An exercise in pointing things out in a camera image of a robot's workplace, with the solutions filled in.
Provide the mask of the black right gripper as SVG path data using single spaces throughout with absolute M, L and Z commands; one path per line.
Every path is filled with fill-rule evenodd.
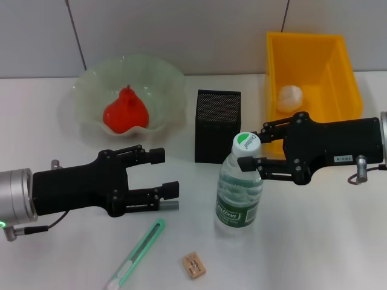
M 382 134 L 378 118 L 318 123 L 306 113 L 263 124 L 262 144 L 283 140 L 286 159 L 241 157 L 242 172 L 257 171 L 263 180 L 306 185 L 321 168 L 355 165 L 364 156 L 368 164 L 382 162 Z

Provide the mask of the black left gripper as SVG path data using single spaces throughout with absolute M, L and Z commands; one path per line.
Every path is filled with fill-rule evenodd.
M 33 174 L 32 198 L 38 216 L 100 207 L 116 218 L 126 213 L 178 210 L 179 182 L 129 190 L 126 168 L 165 162 L 165 149 L 142 145 L 99 152 L 86 165 Z

